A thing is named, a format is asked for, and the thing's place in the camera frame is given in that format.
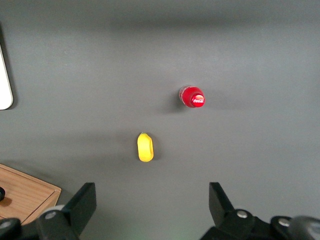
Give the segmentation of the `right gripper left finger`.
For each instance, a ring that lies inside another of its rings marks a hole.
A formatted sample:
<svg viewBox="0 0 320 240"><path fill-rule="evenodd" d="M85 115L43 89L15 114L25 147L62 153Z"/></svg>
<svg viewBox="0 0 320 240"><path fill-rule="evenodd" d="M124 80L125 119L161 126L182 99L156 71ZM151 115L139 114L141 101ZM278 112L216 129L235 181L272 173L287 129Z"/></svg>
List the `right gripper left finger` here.
<svg viewBox="0 0 320 240"><path fill-rule="evenodd" d="M39 239L78 240L96 208L96 185L87 182L63 207L47 210L36 220Z"/></svg>

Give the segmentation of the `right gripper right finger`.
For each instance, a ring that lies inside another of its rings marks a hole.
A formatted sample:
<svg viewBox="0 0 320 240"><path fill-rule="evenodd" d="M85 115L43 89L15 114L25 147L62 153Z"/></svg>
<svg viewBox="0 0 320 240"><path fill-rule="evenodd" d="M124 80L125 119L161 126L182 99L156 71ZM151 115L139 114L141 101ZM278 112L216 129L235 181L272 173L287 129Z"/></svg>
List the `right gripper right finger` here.
<svg viewBox="0 0 320 240"><path fill-rule="evenodd" d="M218 182L209 184L209 210L214 222L202 240L272 240L270 225L244 209L235 209Z"/></svg>

